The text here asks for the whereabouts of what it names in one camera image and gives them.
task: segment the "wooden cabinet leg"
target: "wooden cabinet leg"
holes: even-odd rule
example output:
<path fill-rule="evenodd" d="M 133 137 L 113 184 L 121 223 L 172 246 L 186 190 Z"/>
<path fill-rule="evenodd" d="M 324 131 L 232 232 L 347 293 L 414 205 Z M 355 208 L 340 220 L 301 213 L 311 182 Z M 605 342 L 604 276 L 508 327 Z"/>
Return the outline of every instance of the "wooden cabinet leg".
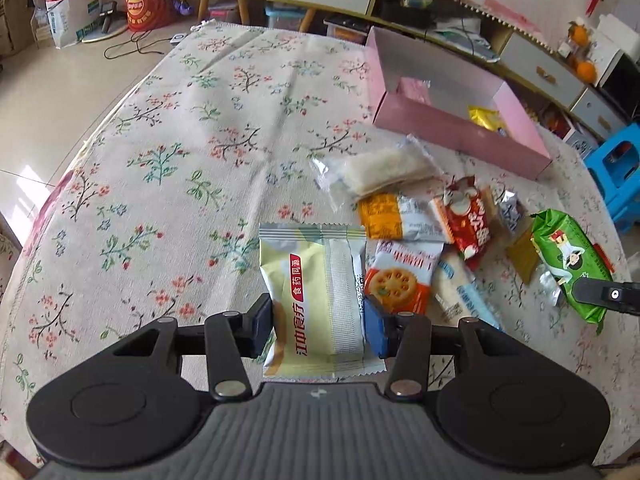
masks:
<path fill-rule="evenodd" d="M 316 15 L 316 9 L 307 9 L 305 17 L 302 18 L 302 23 L 300 23 L 299 32 L 307 32 L 309 27 L 311 26 L 311 22 L 314 20 L 314 16 Z"/>
<path fill-rule="evenodd" d="M 209 16 L 207 15 L 207 10 L 209 9 L 209 0 L 200 0 L 200 5 L 198 6 L 198 22 L 202 22 L 202 20 L 208 20 Z"/>
<path fill-rule="evenodd" d="M 243 25 L 249 25 L 249 3 L 247 0 L 238 0 L 240 21 Z"/>

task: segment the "pink cardboard box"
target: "pink cardboard box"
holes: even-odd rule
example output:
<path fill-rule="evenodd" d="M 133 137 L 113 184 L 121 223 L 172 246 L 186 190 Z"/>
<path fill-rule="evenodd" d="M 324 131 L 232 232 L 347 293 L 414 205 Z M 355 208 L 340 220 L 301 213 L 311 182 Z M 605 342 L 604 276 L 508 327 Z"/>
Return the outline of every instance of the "pink cardboard box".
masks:
<path fill-rule="evenodd" d="M 379 128 L 414 134 L 531 180 L 551 163 L 535 125 L 499 77 L 439 46 L 377 27 L 366 56 L 369 104 Z M 469 106 L 498 110 L 510 136 L 473 123 Z"/>

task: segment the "floral tablecloth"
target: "floral tablecloth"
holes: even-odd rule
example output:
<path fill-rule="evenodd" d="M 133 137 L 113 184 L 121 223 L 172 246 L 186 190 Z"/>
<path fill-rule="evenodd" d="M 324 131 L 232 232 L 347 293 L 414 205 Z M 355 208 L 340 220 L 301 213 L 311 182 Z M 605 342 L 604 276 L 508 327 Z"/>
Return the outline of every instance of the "floral tablecloth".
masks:
<path fill-rule="evenodd" d="M 18 260 L 0 307 L 2 436 L 41 460 L 24 414 L 43 384 L 156 317 L 196 324 L 247 309 L 265 290 L 261 221 L 357 222 L 353 208 L 332 211 L 308 160 L 397 142 L 369 124 L 368 71 L 354 44 L 213 22 L 174 49 L 94 133 Z M 569 212 L 607 252 L 616 278 L 628 280 L 582 162 L 543 137 L 554 163 L 538 182 L 431 146 L 448 175 L 418 193 L 464 174 L 508 186 L 530 211 Z M 510 335 L 607 397 L 611 425 L 598 456 L 606 462 L 639 436 L 638 320 L 611 312 L 596 336 L 571 308 L 552 304 L 540 280 L 523 285 L 503 249 L 484 257 L 477 283 Z M 452 367 L 434 361 L 437 387 Z M 259 383 L 261 365 L 246 366 Z M 204 369 L 204 358 L 190 358 L 182 374 L 206 389 Z"/>

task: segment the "green snack package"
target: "green snack package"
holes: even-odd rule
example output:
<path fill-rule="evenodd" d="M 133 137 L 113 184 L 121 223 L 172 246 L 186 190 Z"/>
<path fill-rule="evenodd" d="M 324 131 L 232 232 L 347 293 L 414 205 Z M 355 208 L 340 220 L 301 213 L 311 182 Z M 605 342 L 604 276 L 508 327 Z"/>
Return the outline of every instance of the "green snack package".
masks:
<path fill-rule="evenodd" d="M 531 215 L 531 242 L 568 303 L 589 323 L 600 323 L 607 309 L 575 301 L 572 288 L 577 278 L 611 280 L 611 273 L 578 223 L 567 213 L 547 209 Z"/>

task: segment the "orange snack package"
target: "orange snack package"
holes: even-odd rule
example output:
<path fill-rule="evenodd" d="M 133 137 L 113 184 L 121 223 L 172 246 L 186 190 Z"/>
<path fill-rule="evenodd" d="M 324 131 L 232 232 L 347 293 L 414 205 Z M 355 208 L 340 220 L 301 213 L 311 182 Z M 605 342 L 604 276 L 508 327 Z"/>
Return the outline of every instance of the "orange snack package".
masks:
<path fill-rule="evenodd" d="M 375 296 L 388 312 L 424 314 L 431 275 L 443 246 L 442 242 L 378 242 L 365 279 L 365 294 Z"/>
<path fill-rule="evenodd" d="M 360 221 L 372 240 L 428 240 L 452 243 L 440 221 L 422 211 L 413 199 L 395 193 L 378 193 L 358 202 Z"/>

